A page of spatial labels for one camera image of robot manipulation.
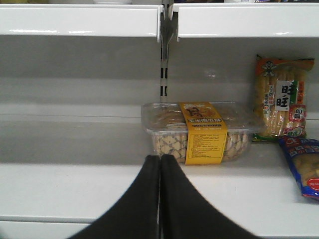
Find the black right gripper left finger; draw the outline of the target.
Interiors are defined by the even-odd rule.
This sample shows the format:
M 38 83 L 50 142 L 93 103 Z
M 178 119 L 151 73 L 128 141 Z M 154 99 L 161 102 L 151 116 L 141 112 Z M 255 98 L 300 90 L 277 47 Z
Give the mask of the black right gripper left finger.
M 148 155 L 122 197 L 72 239 L 158 239 L 160 158 Z

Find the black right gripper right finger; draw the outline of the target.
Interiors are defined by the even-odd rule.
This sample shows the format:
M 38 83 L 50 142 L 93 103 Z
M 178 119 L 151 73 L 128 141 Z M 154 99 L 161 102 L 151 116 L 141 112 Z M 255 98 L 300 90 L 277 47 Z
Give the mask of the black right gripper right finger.
M 161 157 L 160 213 L 166 239 L 255 239 L 213 207 L 172 155 Z

